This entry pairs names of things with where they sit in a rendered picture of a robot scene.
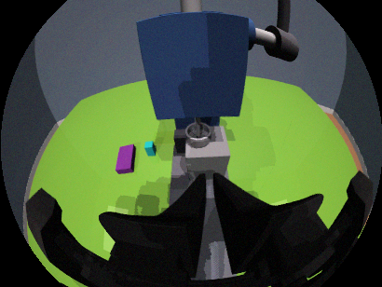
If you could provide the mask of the purple rectangular block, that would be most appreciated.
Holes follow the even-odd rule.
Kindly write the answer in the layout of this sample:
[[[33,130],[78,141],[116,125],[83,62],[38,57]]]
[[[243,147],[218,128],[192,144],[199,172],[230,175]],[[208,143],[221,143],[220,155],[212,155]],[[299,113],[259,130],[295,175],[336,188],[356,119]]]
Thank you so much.
[[[135,150],[136,147],[134,144],[129,144],[129,146],[119,146],[119,154],[117,154],[116,162],[117,174],[134,172]]]

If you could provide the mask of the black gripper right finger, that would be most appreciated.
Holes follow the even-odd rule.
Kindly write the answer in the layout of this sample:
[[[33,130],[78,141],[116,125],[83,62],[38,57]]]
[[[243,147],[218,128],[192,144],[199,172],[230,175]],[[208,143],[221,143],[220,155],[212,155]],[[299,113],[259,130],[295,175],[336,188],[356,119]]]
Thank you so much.
[[[246,271],[246,265],[265,244],[270,233],[315,213],[323,195],[272,206],[240,189],[223,174],[213,174],[213,195],[232,275]]]

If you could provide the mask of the small teal block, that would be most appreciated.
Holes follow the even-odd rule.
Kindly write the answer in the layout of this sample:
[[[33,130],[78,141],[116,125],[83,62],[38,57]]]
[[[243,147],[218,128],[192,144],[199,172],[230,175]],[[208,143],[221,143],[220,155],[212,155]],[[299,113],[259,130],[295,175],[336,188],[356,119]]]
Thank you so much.
[[[148,156],[156,156],[157,155],[157,148],[154,145],[154,141],[151,141],[151,143],[145,144],[145,150],[146,154]]]

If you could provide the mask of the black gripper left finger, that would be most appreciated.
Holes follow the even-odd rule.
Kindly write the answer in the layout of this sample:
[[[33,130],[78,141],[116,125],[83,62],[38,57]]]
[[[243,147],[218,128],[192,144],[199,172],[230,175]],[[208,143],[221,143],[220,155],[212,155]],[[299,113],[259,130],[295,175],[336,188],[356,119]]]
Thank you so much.
[[[206,177],[200,173],[176,202],[155,217],[104,212],[98,219],[114,242],[179,253],[188,275],[195,278],[206,203]]]

